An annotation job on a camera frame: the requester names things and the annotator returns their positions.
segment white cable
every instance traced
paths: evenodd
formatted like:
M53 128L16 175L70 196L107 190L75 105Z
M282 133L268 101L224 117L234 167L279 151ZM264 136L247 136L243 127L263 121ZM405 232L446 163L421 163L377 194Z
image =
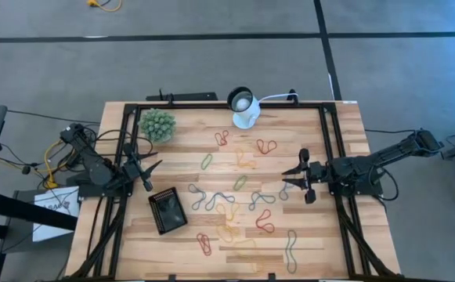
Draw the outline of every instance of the white cable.
M269 96L266 96L262 99L259 100L259 102L265 100L265 99L270 99L270 98L277 98L277 97L287 97L287 96L291 96L291 95L295 95L298 97L298 94L297 93L284 93L284 94L276 94L276 95L269 95Z

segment wooden table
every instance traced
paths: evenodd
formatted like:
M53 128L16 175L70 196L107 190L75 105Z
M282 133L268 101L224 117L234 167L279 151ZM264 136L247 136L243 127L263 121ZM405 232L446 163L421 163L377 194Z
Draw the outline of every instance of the wooden table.
M122 102L106 103L99 132L120 128L124 105ZM358 105L337 102L337 110L347 155L368 154L370 151ZM255 127L250 130L235 128L229 110L169 112L175 115L177 121L175 137L169 143L154 146L159 154L144 164L163 160L151 179L154 190L146 192L142 182L137 181L134 194L128 200L117 264L118 280L168 279L168 274L176 274L178 279L265 279L267 273L275 273L280 279L347 277L334 198L328 193L327 184L313 186L317 195L314 204L305 204L304 192L296 187L288 189L287 201L278 197L283 188L281 172L297 165L301 148L309 148L311 161L324 163L327 160L317 110L264 109ZM328 125L334 142L333 125L330 121ZM228 144L219 146L214 136L223 130L229 130ZM117 133L107 136L110 137L117 137ZM273 139L277 141L277 148L269 154L261 154L257 149L257 139L266 142ZM336 157L336 143L332 145ZM99 142L96 149L101 154L113 153L116 142ZM148 149L146 142L139 140L139 151ZM243 162L256 162L254 168L237 164L236 150L239 149L244 152ZM213 161L207 169L201 170L200 164L208 153L213 155ZM234 191L233 185L242 175L247 176L247 182L240 190ZM200 194L188 191L191 183L207 194L206 201L198 210L191 208L191 204L200 199ZM160 236L147 198L173 186L179 192L189 223ZM215 208L205 210L204 205L215 192L233 195L239 203L240 208L232 222L227 220L231 217L231 204L222 198L217 198L217 203L226 207L227 215L219 214ZM259 201L255 210L250 211L248 206L253 192L272 195L276 202L265 204ZM356 199L364 237L385 265L399 272L384 209L371 197ZM85 260L97 202L97 199L89 199L81 206L66 274L73 273ZM99 212L93 246L99 238L104 205ZM276 228L274 233L255 226L255 220L266 208L272 216L262 223L271 222ZM223 227L225 225L239 231L231 243ZM298 235L293 247L293 255L298 262L295 274L290 274L286 265L288 230L295 230ZM198 233L209 236L210 256L202 252L196 239ZM351 242L356 272L361 273L357 246L352 238ZM110 250L111 243L105 252L102 274L108 272Z

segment green succulent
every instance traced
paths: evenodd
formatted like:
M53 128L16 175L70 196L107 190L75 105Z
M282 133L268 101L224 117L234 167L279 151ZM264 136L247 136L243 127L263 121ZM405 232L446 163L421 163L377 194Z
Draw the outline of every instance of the green succulent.
M151 142L164 143L175 133L175 117L159 109L150 109L140 118L139 126Z

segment lamp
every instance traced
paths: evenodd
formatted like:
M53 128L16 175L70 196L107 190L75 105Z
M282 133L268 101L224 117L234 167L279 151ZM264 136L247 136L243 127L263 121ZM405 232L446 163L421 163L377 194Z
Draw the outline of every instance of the lamp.
M297 93L284 93L266 96L262 99L257 100L250 89L247 87L238 87L234 89L229 96L227 96L227 103L229 109L234 112L233 122L234 125L241 129L249 129L255 125L255 121L260 116L260 102L264 99L285 97L295 95Z

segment white paper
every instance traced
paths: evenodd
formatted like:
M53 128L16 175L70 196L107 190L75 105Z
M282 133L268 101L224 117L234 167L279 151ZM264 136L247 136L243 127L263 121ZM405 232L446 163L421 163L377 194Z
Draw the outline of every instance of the white paper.
M49 208L57 212L78 217L78 189L79 187L75 186L48 190L44 194L34 196L34 204L43 208ZM35 230L32 233L33 242L39 242L73 232L72 230L65 230L38 223L34 223L32 228L33 231Z

